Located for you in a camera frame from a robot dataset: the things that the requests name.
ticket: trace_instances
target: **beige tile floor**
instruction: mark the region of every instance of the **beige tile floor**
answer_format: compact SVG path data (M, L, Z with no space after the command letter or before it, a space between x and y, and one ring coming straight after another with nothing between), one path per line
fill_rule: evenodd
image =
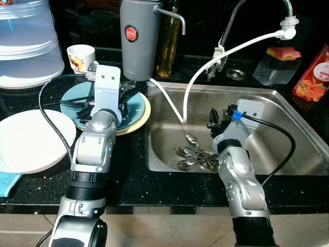
M140 207L135 213L138 214L102 216L109 229L106 247L234 247L235 244L227 208L198 208L196 215L169 215L166 207ZM0 246L33 247L52 228L55 219L55 215L0 214ZM281 247L329 244L329 214L272 215L271 222Z

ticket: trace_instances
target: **blue plate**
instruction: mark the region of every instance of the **blue plate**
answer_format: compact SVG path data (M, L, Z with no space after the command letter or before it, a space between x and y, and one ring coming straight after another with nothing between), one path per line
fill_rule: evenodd
M92 83L89 81L75 85L63 95L62 100L75 99L75 98L88 96L91 85ZM127 102L127 110L128 110L128 120L123 120L120 126L117 128L117 130L122 130L133 125L142 117L145 111L145 101L141 93L134 95L126 102ZM80 109L72 109L62 104L60 105L60 107L62 113L64 113L69 118L71 118L79 129L84 130L85 125L80 123L80 119L77 119L77 111L79 111Z

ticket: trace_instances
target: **red dish soap bottle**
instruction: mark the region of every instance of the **red dish soap bottle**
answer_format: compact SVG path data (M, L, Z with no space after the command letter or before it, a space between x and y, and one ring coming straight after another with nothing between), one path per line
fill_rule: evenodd
M329 50L325 44L293 88L293 94L307 101L319 101L329 87Z

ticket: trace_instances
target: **kitchen counter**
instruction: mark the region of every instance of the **kitchen counter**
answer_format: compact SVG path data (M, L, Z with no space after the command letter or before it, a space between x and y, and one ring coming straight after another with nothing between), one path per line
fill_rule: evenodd
M96 57L102 64L121 66L118 50L98 49ZM177 56L176 73L167 80L155 79L188 83L192 74L208 60L204 57ZM201 75L196 83L264 87L252 78L254 63L229 60L226 67L229 66L245 70L247 79L236 82L222 73L211 80ZM59 79L46 90L44 103L57 102L69 88L82 81L84 79ZM307 103L292 96L286 86L275 89L328 143L329 93L317 103ZM0 90L0 120L33 109L38 104L39 90L40 87L19 91ZM59 106L47 109L59 110ZM108 213L131 213L134 206L170 206L187 210L201 206L228 206L224 185L218 174L149 171L145 165L147 140L147 126L117 137L109 172ZM52 168L23 175L10 196L0 198L0 213L56 214L60 198L66 191L69 168L68 158L64 157ZM265 178L265 175L257 175L260 182ZM329 210L329 181L326 176L274 176L264 190L272 214L327 213Z

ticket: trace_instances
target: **white mug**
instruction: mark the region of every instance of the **white mug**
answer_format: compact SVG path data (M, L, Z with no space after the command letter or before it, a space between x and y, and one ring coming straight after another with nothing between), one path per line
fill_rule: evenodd
M89 65L95 61L95 49L90 45L72 45L66 51L71 68L76 74L87 72Z

